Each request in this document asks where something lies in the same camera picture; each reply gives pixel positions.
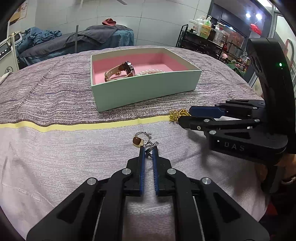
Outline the white beauty machine with screen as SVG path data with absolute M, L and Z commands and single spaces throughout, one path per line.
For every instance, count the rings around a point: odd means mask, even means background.
M 19 64 L 16 57 L 16 36 L 20 32 L 14 32 L 1 42 L 1 76 L 10 72 L 18 72 Z

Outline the silver ring cluster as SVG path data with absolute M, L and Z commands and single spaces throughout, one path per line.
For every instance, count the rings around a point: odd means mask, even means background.
M 157 147 L 159 142 L 152 142 L 151 136 L 152 134 L 148 132 L 137 132 L 132 139 L 132 143 L 137 148 L 144 147 L 145 155 L 152 158 L 153 148 Z

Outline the blue massage bed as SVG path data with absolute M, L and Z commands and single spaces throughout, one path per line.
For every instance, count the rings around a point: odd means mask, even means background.
M 32 27 L 17 45 L 16 57 L 24 68 L 67 54 L 133 45 L 134 32 L 123 25 L 93 25 L 69 34 Z

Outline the black metal cart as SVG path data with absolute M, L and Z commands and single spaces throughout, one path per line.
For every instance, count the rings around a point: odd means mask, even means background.
M 231 43 L 227 42 L 225 44 L 222 42 L 219 45 L 188 30 L 188 24 L 182 25 L 176 47 L 206 54 L 224 63 L 229 63 L 233 60 L 239 61 L 240 57 L 230 52 Z

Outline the green box pink lining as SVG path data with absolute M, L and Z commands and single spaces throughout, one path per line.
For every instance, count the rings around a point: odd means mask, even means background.
M 136 76 L 113 75 L 105 82 L 104 73 L 130 61 Z M 195 90 L 201 69 L 167 48 L 132 48 L 91 56 L 91 88 L 97 110 L 118 108 L 153 98 Z

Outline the green lotion bottle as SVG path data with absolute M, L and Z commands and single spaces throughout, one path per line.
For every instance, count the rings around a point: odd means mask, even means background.
M 211 28 L 212 28 L 211 16 L 208 16 L 206 19 L 203 20 L 203 25 L 201 26 L 201 30 L 200 30 L 200 37 L 207 39 L 210 35 Z

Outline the white pump bottle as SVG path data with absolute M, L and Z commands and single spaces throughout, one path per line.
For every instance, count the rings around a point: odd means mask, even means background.
M 192 24 L 191 29 L 193 29 L 196 35 L 199 36 L 201 33 L 201 27 L 203 25 L 203 19 L 190 20 L 190 23 Z

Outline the white arc floor lamp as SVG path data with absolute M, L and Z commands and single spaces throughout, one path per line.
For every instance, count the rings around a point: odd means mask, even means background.
M 122 1 L 122 0 L 117 0 L 117 1 L 119 3 L 121 3 L 122 5 L 127 5 L 127 2 L 126 1 Z M 83 2 L 84 2 L 83 0 L 80 1 L 79 9 L 82 8 Z M 78 31 L 79 31 L 79 25 L 76 25 L 74 53 L 78 53 Z

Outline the dark grey towel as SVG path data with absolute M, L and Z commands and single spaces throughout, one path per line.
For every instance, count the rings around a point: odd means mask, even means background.
M 134 32 L 132 29 L 123 25 L 106 26 L 106 25 L 93 25 L 83 31 L 78 31 L 78 41 L 88 42 L 92 44 L 104 44 L 115 33 L 123 39 L 124 43 L 134 42 Z M 75 33 L 71 34 L 65 44 L 70 45 L 75 43 Z

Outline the gold flower ornament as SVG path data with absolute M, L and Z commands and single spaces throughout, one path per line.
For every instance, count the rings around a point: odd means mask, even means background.
M 190 116 L 190 113 L 186 109 L 173 109 L 169 111 L 169 120 L 171 122 L 178 122 L 181 116 Z

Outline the beige strap wristwatch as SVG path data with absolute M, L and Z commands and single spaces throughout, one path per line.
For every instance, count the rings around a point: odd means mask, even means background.
M 136 76 L 135 69 L 132 63 L 130 61 L 125 61 L 122 64 L 115 66 L 114 68 L 111 68 L 110 70 L 104 73 L 105 82 L 111 81 L 111 77 L 113 75 L 116 75 L 116 76 L 121 75 L 123 71 L 126 73 L 125 78 Z

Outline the red cloth on bed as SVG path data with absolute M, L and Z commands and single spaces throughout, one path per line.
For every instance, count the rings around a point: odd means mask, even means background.
M 103 25 L 106 26 L 115 26 L 116 25 L 116 21 L 113 20 L 112 18 L 107 18 L 102 22 Z

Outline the blue crumpled blanket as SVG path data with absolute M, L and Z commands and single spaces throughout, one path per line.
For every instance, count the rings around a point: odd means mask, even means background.
M 31 27 L 22 33 L 22 41 L 17 45 L 16 49 L 19 53 L 22 53 L 31 47 L 61 36 L 62 32 L 60 30 L 51 31 L 42 30 L 37 27 Z

